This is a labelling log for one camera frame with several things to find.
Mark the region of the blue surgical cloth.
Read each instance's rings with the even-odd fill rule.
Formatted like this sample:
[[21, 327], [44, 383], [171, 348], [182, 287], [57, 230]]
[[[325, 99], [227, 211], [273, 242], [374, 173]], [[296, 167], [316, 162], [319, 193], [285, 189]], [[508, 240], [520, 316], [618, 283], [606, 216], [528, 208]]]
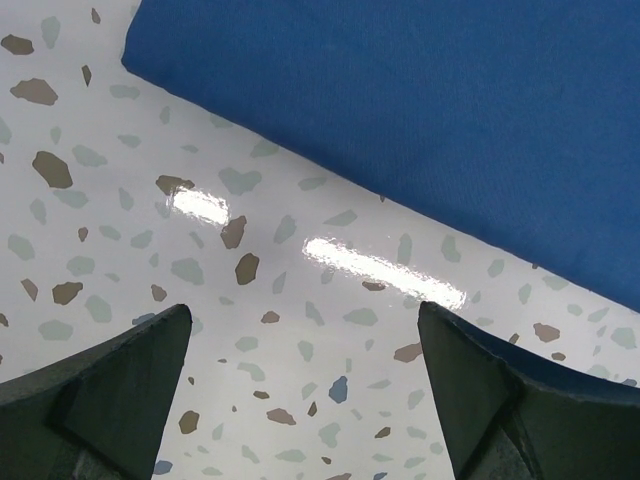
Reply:
[[639, 306], [635, 1], [144, 1], [122, 63]]

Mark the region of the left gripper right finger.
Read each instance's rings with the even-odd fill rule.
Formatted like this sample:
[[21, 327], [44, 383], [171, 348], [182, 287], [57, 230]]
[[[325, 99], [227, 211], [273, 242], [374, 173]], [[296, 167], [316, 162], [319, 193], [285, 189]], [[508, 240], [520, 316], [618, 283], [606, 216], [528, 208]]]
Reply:
[[435, 302], [418, 329], [457, 479], [636, 479], [639, 391], [495, 337]]

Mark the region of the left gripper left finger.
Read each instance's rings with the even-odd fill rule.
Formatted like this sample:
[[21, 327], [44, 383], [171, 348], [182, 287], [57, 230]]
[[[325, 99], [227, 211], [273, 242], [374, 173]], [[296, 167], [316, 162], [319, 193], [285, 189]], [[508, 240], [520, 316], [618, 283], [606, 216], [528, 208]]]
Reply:
[[151, 478], [191, 330], [177, 304], [2, 383], [2, 478]]

